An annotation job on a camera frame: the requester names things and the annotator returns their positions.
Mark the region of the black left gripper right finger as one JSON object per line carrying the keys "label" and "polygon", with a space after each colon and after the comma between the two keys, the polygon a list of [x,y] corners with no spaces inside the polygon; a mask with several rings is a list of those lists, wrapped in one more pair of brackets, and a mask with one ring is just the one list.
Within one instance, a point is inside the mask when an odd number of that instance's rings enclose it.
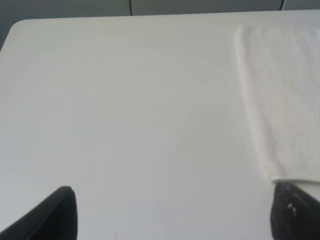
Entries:
{"label": "black left gripper right finger", "polygon": [[320,201],[289,182],[274,188],[270,212],[274,240],[318,240],[320,238]]}

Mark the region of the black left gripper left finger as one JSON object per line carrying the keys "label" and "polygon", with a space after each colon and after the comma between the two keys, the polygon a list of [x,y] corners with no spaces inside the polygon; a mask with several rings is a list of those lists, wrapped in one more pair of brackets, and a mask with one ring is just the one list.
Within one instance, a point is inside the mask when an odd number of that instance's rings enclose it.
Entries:
{"label": "black left gripper left finger", "polygon": [[76,194],[61,186],[23,217],[0,232],[2,240],[76,240]]}

